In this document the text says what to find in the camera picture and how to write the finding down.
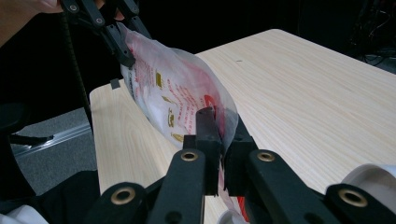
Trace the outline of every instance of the red printed plastic bag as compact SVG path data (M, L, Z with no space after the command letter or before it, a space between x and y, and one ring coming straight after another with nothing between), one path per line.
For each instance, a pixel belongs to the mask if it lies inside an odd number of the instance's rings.
M231 95L207 64L181 49L119 24L136 62L121 68L129 92L150 123L177 148L185 134L195 134L195 113L215 108L215 119L224 147L233 141L238 116Z

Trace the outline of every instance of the finger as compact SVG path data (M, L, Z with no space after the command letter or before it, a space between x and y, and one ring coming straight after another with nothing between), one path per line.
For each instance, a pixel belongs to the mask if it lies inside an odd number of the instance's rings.
M58 13L62 12L61 1L60 0L44 0L36 2L33 8L38 12L44 13Z
M101 8L105 4L105 1L95 0L95 4L98 8Z
M123 21L125 18L122 15L122 13L119 11L119 9L116 9L116 16L114 17L114 20L116 21Z

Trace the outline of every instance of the light wood tabletop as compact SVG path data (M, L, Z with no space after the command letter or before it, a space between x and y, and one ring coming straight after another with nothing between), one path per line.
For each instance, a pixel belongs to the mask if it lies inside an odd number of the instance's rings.
M197 54L233 97L259 148L278 153L324 193L359 165L396 164L396 76L280 30ZM147 187L178 151L127 91L91 95L100 188L122 181ZM205 223L226 210L206 197Z

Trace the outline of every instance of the gray floor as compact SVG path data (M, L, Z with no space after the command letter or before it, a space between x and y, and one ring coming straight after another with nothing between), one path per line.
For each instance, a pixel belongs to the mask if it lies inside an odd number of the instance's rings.
M377 67L396 74L395 59L385 60ZM81 108L58 118L28 126L20 131L20 134L48 136L84 123L87 124L88 120ZM92 133L85 133L53 147L19 157L17 161L36 193L42 194L78 171L96 169Z

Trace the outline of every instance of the white object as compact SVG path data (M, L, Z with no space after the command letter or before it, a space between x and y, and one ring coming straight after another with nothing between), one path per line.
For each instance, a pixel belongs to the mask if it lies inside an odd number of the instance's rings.
M227 210L220 216L218 224L247 224L247 222L236 211Z
M0 214L0 224L48 224L31 206L23 205L6 215Z
M396 214L396 165L364 164L342 182L365 190Z

